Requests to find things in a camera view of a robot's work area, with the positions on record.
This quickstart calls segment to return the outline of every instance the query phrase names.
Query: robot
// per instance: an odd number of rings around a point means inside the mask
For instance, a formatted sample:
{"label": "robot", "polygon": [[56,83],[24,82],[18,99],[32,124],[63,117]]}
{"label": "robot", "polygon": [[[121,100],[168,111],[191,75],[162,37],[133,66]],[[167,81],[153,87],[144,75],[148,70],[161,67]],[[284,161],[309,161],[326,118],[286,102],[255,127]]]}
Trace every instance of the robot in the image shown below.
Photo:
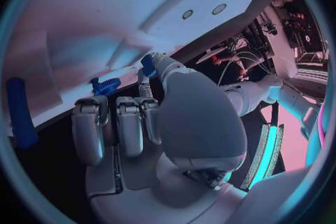
{"label": "robot", "polygon": [[[299,119],[303,135],[318,135],[319,107],[276,76],[218,87],[164,54],[151,53],[142,64],[140,96],[116,100],[117,134],[105,96],[78,100],[72,115],[77,154],[87,165],[86,194],[101,222],[239,223],[247,217],[241,212],[255,203],[258,189],[281,180],[257,183],[248,193],[228,183],[247,152],[240,116],[261,101],[279,102]],[[149,84],[155,74],[165,92],[160,105]]]}

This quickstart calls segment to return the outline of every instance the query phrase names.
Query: glowing cyan light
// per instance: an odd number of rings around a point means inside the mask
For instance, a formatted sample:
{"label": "glowing cyan light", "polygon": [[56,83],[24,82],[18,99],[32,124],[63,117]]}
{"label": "glowing cyan light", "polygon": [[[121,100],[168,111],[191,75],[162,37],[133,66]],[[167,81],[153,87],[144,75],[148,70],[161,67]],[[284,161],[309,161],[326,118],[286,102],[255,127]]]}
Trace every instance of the glowing cyan light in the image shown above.
{"label": "glowing cyan light", "polygon": [[267,144],[263,153],[262,161],[260,162],[260,165],[258,167],[257,172],[255,173],[253,180],[249,186],[249,189],[252,188],[252,186],[263,180],[265,177],[265,174],[267,172],[267,169],[269,167],[269,164],[272,160],[273,156],[273,151],[276,146],[276,140],[277,140],[277,127],[276,126],[271,126],[269,128],[269,134],[268,134],[268,139],[267,139]]}

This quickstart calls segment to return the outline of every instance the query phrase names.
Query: blue led light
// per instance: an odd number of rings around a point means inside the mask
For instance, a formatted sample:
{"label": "blue led light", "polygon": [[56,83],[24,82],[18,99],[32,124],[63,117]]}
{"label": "blue led light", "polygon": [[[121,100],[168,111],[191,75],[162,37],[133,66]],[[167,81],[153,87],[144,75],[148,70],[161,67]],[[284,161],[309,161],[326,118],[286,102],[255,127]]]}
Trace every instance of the blue led light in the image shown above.
{"label": "blue led light", "polygon": [[263,153],[262,161],[260,162],[260,165],[258,167],[258,170],[256,171],[254,178],[249,186],[249,189],[252,188],[252,186],[263,180],[264,176],[267,172],[267,168],[270,164],[270,161],[272,159],[273,151],[276,146],[276,140],[277,140],[277,127],[276,126],[271,126],[269,128],[269,133],[268,133],[268,139],[265,147],[265,151]]}

